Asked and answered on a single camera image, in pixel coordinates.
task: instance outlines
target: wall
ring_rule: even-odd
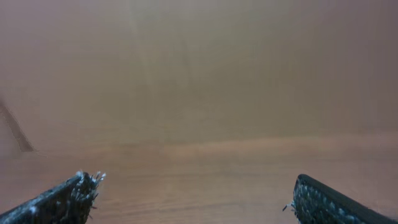
[[[395,131],[397,6],[3,0],[0,90],[42,151]]]

